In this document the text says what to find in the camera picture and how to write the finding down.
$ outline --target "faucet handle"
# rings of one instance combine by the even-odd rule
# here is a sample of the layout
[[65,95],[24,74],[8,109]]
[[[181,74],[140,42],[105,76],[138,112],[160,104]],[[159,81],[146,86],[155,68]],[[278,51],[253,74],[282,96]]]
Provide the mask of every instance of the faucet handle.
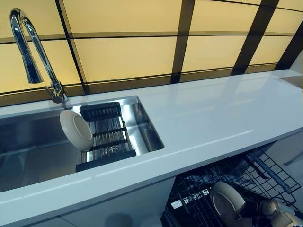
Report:
[[62,90],[60,89],[58,92],[56,92],[54,90],[54,92],[53,92],[48,88],[48,86],[44,86],[44,88],[52,96],[52,101],[54,103],[61,103],[64,100],[64,90],[63,89]]

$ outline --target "white countertop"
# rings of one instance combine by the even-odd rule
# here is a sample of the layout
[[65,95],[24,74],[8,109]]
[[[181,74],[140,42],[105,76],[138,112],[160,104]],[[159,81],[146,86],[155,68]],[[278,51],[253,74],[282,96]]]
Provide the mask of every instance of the white countertop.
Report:
[[[0,226],[69,212],[301,131],[302,90],[278,78],[296,75],[280,70],[70,98],[138,96],[164,149],[2,192]],[[55,107],[3,107],[0,117]]]

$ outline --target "backsplash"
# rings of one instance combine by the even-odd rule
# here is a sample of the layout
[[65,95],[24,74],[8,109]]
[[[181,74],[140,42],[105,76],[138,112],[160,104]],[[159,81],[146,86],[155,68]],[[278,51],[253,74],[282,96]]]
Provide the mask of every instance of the backsplash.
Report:
[[32,42],[45,82],[27,82],[12,8],[68,96],[288,69],[303,48],[303,0],[1,0],[0,106],[50,99]]

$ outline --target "faucet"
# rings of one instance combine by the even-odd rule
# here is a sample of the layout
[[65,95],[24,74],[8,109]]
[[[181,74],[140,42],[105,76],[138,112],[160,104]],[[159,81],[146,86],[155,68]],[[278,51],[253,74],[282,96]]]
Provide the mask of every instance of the faucet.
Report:
[[39,36],[33,26],[33,24],[28,19],[27,15],[20,9],[14,8],[10,12],[10,25],[13,31],[13,35],[17,46],[21,52],[22,60],[24,63],[25,71],[27,74],[27,79],[30,84],[42,83],[43,79],[41,77],[40,71],[36,65],[36,62],[32,56],[32,53],[28,47],[27,41],[24,36],[24,31],[22,28],[22,22],[27,29],[35,48],[38,51],[38,54],[41,58],[41,61],[51,79],[51,86],[53,91],[51,91],[48,86],[44,88],[52,96],[52,101],[54,103],[64,103],[68,100],[68,97],[62,87],[60,81],[58,81],[53,68],[45,54],[44,48],[41,44]]

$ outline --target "wire rack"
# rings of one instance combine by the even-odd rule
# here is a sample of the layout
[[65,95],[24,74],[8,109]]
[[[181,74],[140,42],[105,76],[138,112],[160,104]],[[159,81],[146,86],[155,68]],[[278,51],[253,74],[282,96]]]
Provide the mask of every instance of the wire rack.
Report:
[[93,134],[93,147],[80,152],[77,172],[136,155],[118,102],[82,106],[80,113]]
[[[217,181],[234,187],[246,202],[275,198],[287,206],[296,202],[292,193],[301,187],[264,152],[264,147],[260,147],[178,175],[167,209],[180,217],[184,226],[225,227],[209,195]],[[182,220],[184,213],[190,215],[194,223]]]

